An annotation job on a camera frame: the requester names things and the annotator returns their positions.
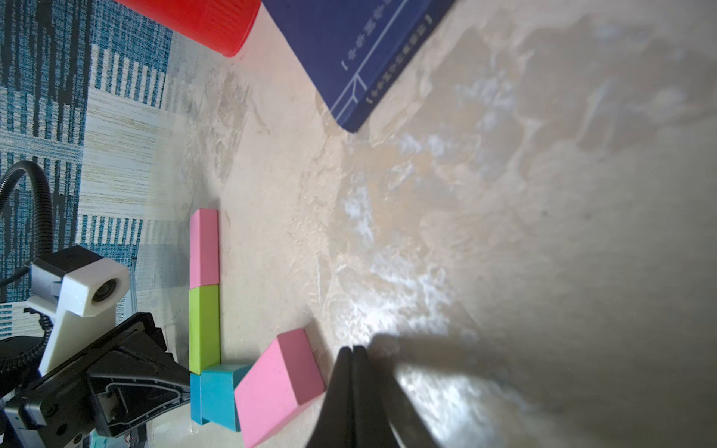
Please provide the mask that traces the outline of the light green long block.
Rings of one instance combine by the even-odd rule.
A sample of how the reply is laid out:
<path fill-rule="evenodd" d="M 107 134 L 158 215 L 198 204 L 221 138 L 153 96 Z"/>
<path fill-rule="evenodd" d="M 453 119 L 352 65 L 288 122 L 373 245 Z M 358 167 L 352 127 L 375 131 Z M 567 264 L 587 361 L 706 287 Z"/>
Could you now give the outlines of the light green long block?
<path fill-rule="evenodd" d="M 220 287 L 195 287 L 189 293 L 190 371 L 202 371 L 221 362 Z"/>

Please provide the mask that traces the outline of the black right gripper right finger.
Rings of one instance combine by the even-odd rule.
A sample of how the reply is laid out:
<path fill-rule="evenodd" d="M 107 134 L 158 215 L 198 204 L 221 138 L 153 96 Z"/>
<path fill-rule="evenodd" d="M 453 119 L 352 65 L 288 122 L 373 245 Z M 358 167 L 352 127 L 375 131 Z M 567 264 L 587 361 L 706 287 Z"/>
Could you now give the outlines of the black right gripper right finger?
<path fill-rule="evenodd" d="M 355 447 L 399 447 L 364 346 L 353 346 L 352 403 Z"/>

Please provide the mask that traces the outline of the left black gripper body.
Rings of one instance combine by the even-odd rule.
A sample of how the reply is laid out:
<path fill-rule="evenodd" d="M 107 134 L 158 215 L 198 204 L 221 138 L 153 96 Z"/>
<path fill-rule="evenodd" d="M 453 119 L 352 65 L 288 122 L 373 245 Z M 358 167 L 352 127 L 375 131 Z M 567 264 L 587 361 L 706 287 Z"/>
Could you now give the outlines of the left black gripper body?
<path fill-rule="evenodd" d="M 12 446 L 78 447 L 91 432 L 97 432 L 86 374 L 113 350 L 155 358 L 168 354 L 164 334 L 153 316 L 146 312 L 133 315 L 7 403 L 4 411 L 14 439 Z"/>

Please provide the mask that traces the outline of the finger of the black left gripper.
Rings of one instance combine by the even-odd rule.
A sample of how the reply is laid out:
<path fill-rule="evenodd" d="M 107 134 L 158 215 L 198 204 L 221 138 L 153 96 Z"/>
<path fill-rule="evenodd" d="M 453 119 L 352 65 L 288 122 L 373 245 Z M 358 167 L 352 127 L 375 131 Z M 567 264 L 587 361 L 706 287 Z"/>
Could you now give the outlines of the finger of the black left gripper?
<path fill-rule="evenodd" d="M 190 371 L 157 358 L 113 350 L 86 374 L 97 432 L 117 438 L 190 401 Z"/>

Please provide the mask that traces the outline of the red ribbed pencil cup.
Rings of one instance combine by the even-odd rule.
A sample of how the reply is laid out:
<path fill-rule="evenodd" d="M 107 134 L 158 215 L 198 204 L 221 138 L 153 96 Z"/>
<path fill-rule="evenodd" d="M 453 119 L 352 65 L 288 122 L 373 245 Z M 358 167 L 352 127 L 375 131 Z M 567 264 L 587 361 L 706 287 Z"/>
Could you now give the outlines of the red ribbed pencil cup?
<path fill-rule="evenodd" d="M 121 5 L 231 58 L 258 16 L 260 0 L 119 0 Z"/>

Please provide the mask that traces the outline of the pink long block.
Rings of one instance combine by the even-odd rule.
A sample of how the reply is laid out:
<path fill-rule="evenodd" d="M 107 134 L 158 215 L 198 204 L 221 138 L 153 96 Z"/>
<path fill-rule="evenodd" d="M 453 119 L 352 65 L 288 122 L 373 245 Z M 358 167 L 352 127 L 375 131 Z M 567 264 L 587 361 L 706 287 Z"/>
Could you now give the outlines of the pink long block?
<path fill-rule="evenodd" d="M 218 210 L 201 208 L 190 217 L 190 288 L 220 283 Z"/>

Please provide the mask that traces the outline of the small teal cube block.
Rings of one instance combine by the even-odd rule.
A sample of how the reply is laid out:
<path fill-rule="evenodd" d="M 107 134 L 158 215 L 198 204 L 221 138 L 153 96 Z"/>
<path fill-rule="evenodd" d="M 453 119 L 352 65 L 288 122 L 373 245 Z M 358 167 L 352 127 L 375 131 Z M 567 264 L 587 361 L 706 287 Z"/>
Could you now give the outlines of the small teal cube block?
<path fill-rule="evenodd" d="M 190 374 L 190 415 L 198 425 L 214 423 L 234 432 L 241 426 L 235 407 L 235 388 L 252 365 L 217 364 Z"/>

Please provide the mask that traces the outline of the dark blue notebook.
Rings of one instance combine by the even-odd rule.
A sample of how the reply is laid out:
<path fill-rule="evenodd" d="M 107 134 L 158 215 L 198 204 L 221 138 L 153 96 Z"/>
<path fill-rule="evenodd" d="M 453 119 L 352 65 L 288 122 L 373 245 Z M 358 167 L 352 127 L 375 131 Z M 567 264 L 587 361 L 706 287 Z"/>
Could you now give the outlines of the dark blue notebook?
<path fill-rule="evenodd" d="M 270 0 L 263 5 L 336 123 L 355 133 L 453 4 Z"/>

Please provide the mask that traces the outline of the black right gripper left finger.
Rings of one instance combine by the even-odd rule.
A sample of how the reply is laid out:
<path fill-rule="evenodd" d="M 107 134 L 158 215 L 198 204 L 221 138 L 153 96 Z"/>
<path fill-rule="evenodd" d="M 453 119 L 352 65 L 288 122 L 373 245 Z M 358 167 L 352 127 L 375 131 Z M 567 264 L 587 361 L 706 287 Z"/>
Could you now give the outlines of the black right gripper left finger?
<path fill-rule="evenodd" d="M 342 347 L 334 364 L 317 425 L 306 448 L 354 446 L 352 368 L 352 349 Z"/>

